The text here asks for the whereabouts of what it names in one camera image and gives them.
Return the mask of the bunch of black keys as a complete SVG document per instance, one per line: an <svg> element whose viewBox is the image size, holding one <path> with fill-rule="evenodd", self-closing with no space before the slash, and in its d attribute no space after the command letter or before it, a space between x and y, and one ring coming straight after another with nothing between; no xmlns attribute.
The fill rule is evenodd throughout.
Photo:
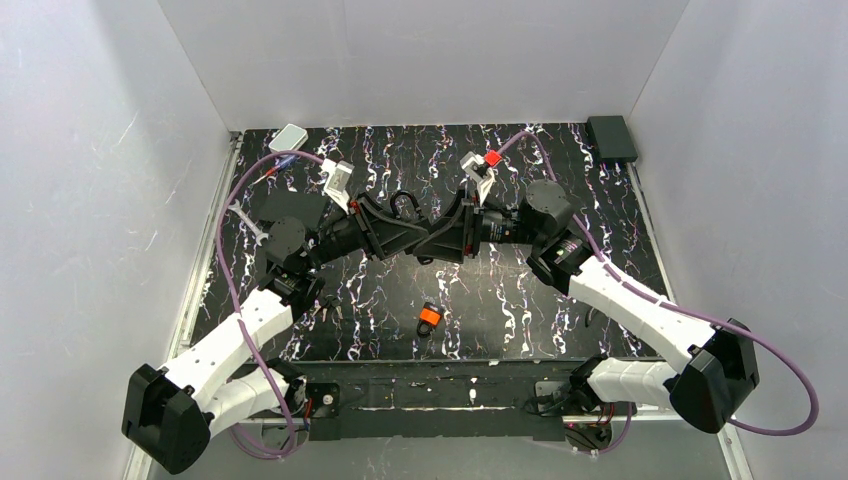
<svg viewBox="0 0 848 480"><path fill-rule="evenodd" d="M315 311L313 317L315 319L321 318L325 320L327 317L331 319L335 318L336 320L342 320L343 310L341 306L341 299L335 295L327 295L323 297L319 303L317 310Z"/></svg>

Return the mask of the orange padlock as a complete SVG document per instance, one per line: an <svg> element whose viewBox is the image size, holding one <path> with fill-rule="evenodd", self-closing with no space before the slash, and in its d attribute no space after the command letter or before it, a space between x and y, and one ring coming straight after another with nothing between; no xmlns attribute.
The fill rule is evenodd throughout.
<svg viewBox="0 0 848 480"><path fill-rule="evenodd" d="M421 338L429 337L444 317L444 308L432 302L426 302L418 316L416 334Z"/></svg>

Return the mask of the black padlock with keys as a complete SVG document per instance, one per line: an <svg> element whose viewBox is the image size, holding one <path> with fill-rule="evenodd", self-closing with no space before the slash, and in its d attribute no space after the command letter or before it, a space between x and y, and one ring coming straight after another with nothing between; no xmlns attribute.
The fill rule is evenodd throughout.
<svg viewBox="0 0 848 480"><path fill-rule="evenodd" d="M417 197L411 192L407 190L395 192L390 197L389 204L396 219L423 227L426 231L430 230L431 222L423 213Z"/></svg>

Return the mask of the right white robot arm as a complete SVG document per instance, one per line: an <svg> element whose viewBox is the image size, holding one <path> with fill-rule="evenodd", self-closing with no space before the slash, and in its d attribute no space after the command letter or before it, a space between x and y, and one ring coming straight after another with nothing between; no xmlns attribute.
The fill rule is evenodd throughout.
<svg viewBox="0 0 848 480"><path fill-rule="evenodd" d="M678 312L598 258L574 213L553 181L533 182L515 209L460 190L412 253L423 263L461 263L483 242L529 246L526 263L543 284L616 321L660 356L654 362L592 357L571 373L561 403L585 411L605 403L653 405L675 411L700 431L719 432L759 382L747 327Z"/></svg>

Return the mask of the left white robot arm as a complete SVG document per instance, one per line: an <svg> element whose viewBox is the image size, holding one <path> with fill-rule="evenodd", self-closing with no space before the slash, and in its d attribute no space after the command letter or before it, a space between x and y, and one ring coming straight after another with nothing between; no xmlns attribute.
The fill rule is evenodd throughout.
<svg viewBox="0 0 848 480"><path fill-rule="evenodd" d="M329 205L303 200L264 213L257 286L239 311L161 367L144 364L131 375L121 431L167 472L184 472L214 436L265 410L280 408L300 431L317 405L305 375L281 360L240 369L314 307L323 265L357 250L380 260L410 253L429 234L419 207L404 217L397 205L384 209L361 194L324 218Z"/></svg>

